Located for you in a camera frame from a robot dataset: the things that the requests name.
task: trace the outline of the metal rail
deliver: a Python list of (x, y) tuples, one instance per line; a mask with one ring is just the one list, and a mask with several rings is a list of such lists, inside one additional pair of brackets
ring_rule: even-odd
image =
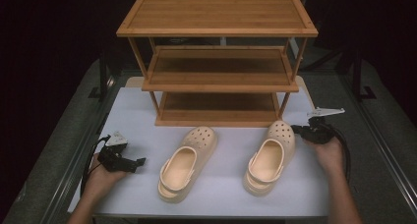
[(64, 202), (74, 185), (76, 185), (79, 180), (77, 180), (77, 174), (80, 171), (83, 171), (84, 166), (87, 161), (87, 156), (91, 149), (92, 144), (89, 144), (92, 135), (96, 135), (97, 131), (100, 130), (102, 119), (105, 119), (107, 111), (111, 108), (114, 97), (108, 97), (108, 95), (115, 93), (115, 86), (109, 85), (109, 90), (107, 91), (107, 97), (105, 97), (98, 107), (94, 110), (88, 119), (88, 126), (86, 131), (83, 133), (82, 138), (80, 139), (79, 144), (77, 145), (76, 151), (74, 152), (73, 157), (71, 158), (66, 171), (64, 172), (56, 191), (49, 202), (45, 212), (42, 216), (40, 223), (42, 224), (55, 224), (60, 213), (61, 208), (63, 208)]
[(405, 173), (402, 171), (401, 166), (396, 161), (395, 157), (393, 156), (389, 146), (384, 139), (384, 136), (379, 131), (377, 125), (375, 124), (371, 114), (369, 113), (368, 109), (357, 101), (357, 98), (353, 94), (349, 86), (349, 80), (346, 76), (340, 76), (341, 82), (343, 86), (348, 88), (347, 92), (349, 96), (352, 98), (352, 101), (356, 102), (355, 107), (357, 111), (360, 113), (361, 117), (363, 118), (364, 122), (366, 123), (371, 135), (375, 139), (377, 144), (377, 148), (382, 155), (384, 163), (387, 165), (389, 172), (391, 173), (393, 179), (395, 180), (399, 190), (401, 191), (402, 195), (405, 198), (405, 201), (408, 203), (414, 217), (417, 219), (417, 193), (414, 186), (408, 180)]

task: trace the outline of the middle shelf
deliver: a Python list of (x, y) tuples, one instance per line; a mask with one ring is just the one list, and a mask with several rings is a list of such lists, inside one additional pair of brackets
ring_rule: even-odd
[(297, 92), (283, 46), (159, 45), (143, 91)]

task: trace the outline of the bottom shelf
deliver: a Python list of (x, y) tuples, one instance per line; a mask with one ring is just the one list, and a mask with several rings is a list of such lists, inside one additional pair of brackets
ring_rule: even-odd
[(164, 92), (157, 126), (268, 127), (279, 119), (276, 93)]

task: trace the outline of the shoe rack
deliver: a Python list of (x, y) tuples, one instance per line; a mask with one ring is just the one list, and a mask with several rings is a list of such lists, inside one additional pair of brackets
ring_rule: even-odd
[[(307, 38), (318, 32), (300, 0), (137, 0), (117, 30), (129, 39), (158, 126), (268, 127), (281, 119)], [(282, 46), (156, 45), (157, 37), (281, 37)], [(294, 63), (290, 38), (301, 45)], [(136, 43), (148, 38), (147, 68)], [(162, 91), (157, 100), (156, 91)], [(284, 93), (281, 102), (276, 94)]]

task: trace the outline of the crocs shoe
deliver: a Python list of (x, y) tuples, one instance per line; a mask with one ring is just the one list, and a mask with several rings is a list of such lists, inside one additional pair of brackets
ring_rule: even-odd
[(217, 146), (217, 135), (209, 127), (191, 130), (160, 169), (158, 192), (167, 202), (184, 200)]
[(291, 127), (276, 121), (268, 128), (264, 143), (249, 161), (243, 184), (254, 196), (272, 191), (282, 170), (294, 156), (295, 138)]

